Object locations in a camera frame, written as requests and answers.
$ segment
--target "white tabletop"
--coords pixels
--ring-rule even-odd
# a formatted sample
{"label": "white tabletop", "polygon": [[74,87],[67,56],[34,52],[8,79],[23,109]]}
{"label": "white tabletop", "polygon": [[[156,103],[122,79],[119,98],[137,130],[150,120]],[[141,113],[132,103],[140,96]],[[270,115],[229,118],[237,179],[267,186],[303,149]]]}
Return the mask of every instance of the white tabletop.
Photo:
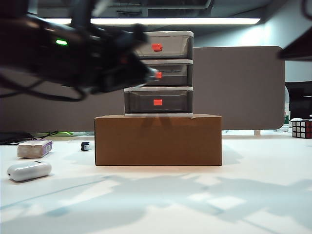
{"label": "white tabletop", "polygon": [[96,167],[80,142],[54,141],[50,176],[8,179],[0,146],[4,234],[310,234],[312,139],[223,136],[223,166]]}

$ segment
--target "brown cardboard box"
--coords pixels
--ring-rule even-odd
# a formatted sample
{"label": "brown cardboard box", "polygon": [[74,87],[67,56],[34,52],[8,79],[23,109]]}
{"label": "brown cardboard box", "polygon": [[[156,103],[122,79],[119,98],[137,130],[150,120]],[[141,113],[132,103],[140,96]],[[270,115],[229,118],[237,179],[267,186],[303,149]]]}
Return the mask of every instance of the brown cardboard box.
{"label": "brown cardboard box", "polygon": [[96,165],[221,165],[221,116],[95,118]]}

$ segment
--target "wall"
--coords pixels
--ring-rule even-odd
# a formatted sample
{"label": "wall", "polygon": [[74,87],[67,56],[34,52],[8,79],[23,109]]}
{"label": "wall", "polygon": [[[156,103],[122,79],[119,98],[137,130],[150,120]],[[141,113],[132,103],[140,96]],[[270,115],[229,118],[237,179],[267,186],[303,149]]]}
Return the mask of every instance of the wall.
{"label": "wall", "polygon": [[[264,24],[195,38],[195,47],[277,45],[284,48],[312,26],[312,21],[303,17],[300,3],[301,0],[288,0]],[[312,12],[312,1],[308,1],[308,9]],[[312,80],[312,62],[287,61],[285,80]]]}

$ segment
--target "fluorescent light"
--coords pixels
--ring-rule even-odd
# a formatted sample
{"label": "fluorescent light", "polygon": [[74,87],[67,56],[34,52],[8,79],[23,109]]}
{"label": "fluorescent light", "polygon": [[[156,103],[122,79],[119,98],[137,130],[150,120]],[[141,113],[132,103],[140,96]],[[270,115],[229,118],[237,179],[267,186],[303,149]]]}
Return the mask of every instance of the fluorescent light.
{"label": "fluorescent light", "polygon": [[[91,23],[99,25],[129,25],[129,24],[145,24],[145,25],[240,25],[240,24],[256,24],[259,18],[94,18]],[[47,19],[49,22],[69,24],[71,19]]]}
{"label": "fluorescent light", "polygon": [[46,19],[47,21],[51,22],[51,23],[59,23],[59,24],[70,24],[72,19],[69,18],[50,18],[50,19]]}

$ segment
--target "plastic drawer unit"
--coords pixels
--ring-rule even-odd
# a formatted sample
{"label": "plastic drawer unit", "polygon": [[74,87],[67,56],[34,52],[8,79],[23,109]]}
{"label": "plastic drawer unit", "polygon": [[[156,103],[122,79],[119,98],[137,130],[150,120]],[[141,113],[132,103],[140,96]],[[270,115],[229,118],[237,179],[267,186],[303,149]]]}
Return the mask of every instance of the plastic drawer unit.
{"label": "plastic drawer unit", "polygon": [[189,59],[142,60],[159,71],[158,81],[146,86],[192,86],[193,61]]}
{"label": "plastic drawer unit", "polygon": [[141,59],[193,59],[191,31],[147,32],[149,43],[137,48]]}
{"label": "plastic drawer unit", "polygon": [[192,87],[124,89],[126,116],[192,116]]}

